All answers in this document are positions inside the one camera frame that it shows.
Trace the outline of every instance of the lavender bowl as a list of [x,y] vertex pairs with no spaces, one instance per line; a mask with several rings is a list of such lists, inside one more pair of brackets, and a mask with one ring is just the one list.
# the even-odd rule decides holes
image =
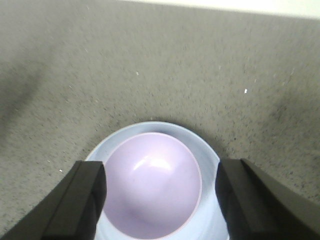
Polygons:
[[[187,146],[197,160],[202,178],[200,201],[192,216],[183,227],[160,239],[228,240],[227,224],[221,213],[215,192],[217,168],[220,160],[215,151],[194,132],[168,122],[136,123],[119,129],[102,140],[87,156],[86,161],[102,161],[106,166],[110,156],[121,143],[136,135],[150,132],[167,134]],[[96,225],[94,240],[136,240],[136,238],[117,229],[107,218],[106,209],[104,209]]]
[[159,132],[121,143],[105,164],[106,217],[122,233],[158,239],[182,227],[201,196],[200,169],[178,139]]

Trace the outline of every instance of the light blue bowl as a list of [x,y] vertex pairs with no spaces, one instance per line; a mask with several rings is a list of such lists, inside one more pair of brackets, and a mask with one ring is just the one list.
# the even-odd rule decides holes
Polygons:
[[[184,143],[195,156],[202,176],[201,199],[196,212],[179,231],[161,240],[228,240],[227,225],[218,204],[215,181],[219,157],[215,151],[198,135],[176,124],[147,121],[124,127],[98,144],[86,161],[109,159],[114,149],[126,139],[142,133],[157,132],[170,135]],[[116,229],[102,211],[96,226],[95,240],[134,240]]]

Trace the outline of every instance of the floor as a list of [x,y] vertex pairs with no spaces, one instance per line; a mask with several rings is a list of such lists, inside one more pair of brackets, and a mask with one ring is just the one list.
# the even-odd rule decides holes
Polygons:
[[0,1],[0,236],[112,132],[168,121],[320,205],[320,21]]

